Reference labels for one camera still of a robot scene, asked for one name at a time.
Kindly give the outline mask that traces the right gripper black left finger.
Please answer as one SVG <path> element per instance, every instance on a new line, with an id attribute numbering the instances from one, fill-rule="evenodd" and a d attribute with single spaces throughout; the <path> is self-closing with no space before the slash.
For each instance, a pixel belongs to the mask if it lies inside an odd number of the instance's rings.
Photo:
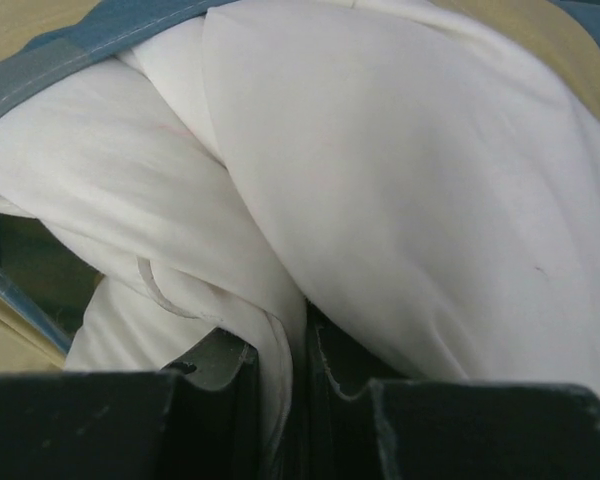
<path id="1" fill-rule="evenodd" d="M 0 479 L 253 479 L 256 350 L 214 330 L 160 371 L 0 375 Z"/>

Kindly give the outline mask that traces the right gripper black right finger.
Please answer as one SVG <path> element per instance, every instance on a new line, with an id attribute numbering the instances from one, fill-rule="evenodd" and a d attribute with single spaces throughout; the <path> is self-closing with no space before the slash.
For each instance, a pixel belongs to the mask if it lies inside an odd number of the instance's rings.
<path id="1" fill-rule="evenodd" d="M 308 311 L 314 479 L 600 479 L 600 399 L 568 384 L 407 379 Z"/>

